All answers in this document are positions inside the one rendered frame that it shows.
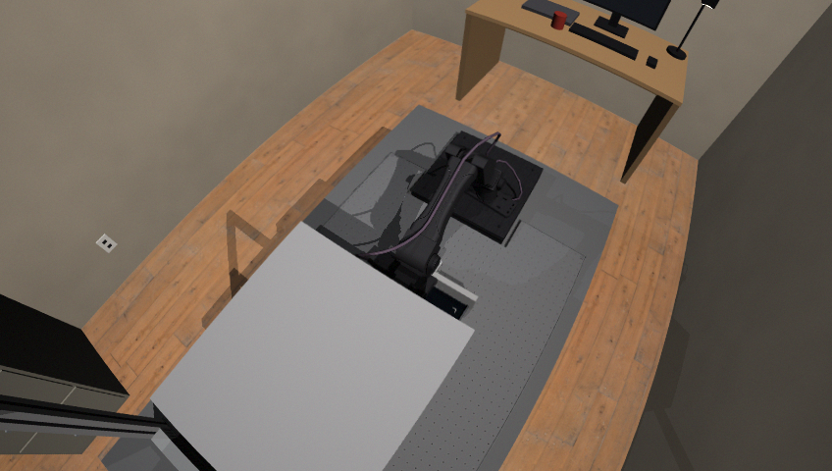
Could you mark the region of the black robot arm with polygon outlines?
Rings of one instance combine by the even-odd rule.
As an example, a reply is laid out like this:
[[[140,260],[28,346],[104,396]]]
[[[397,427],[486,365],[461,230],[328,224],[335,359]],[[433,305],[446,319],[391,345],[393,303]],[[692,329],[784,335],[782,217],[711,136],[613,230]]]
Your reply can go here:
[[[384,253],[372,262],[374,269],[414,293],[440,265],[439,245],[447,222],[464,192],[504,218],[508,218],[517,206],[515,200],[500,192],[505,179],[502,171],[494,169],[496,160],[488,157],[492,159],[489,160],[476,151],[465,161],[462,160],[469,150],[471,149],[454,143],[447,147],[445,155],[448,161],[442,180],[424,211],[408,228],[399,244],[420,230],[423,231],[398,248],[395,257]]]

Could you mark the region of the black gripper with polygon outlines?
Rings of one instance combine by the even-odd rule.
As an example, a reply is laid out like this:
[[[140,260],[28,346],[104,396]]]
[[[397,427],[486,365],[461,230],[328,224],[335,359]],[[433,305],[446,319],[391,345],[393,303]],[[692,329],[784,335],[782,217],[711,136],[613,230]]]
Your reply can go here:
[[[417,288],[416,294],[425,299],[437,282],[438,279],[431,275],[430,278],[428,278],[426,285]]]

